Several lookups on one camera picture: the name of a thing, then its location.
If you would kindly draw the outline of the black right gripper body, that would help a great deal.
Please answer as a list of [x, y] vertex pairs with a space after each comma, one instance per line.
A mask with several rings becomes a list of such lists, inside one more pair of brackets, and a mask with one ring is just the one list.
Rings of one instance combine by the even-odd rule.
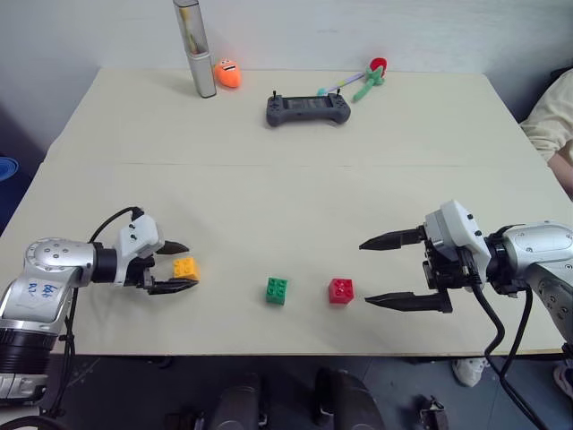
[[465, 247], [455, 246], [453, 255], [445, 256], [430, 240], [425, 240], [424, 246], [423, 271], [430, 289], [442, 291], [483, 285], [475, 258]]

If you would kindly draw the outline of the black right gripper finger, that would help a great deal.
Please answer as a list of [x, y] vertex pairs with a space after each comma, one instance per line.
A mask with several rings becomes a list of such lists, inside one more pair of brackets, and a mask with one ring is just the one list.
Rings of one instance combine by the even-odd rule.
[[452, 304], [446, 290], [437, 290], [429, 295], [415, 295], [413, 292], [387, 293], [366, 297], [366, 303], [399, 312], [440, 312], [450, 314]]
[[370, 238], [359, 245], [360, 250], [387, 251], [400, 249], [405, 245], [415, 245], [426, 240], [423, 226], [417, 228], [391, 231]]

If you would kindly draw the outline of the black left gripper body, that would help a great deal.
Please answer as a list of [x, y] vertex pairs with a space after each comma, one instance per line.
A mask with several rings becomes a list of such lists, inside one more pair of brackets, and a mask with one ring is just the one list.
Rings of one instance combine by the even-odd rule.
[[154, 257], [135, 257], [131, 260], [126, 272], [126, 286], [144, 289], [147, 292], [156, 290], [156, 283], [150, 274], [150, 269], [155, 266]]

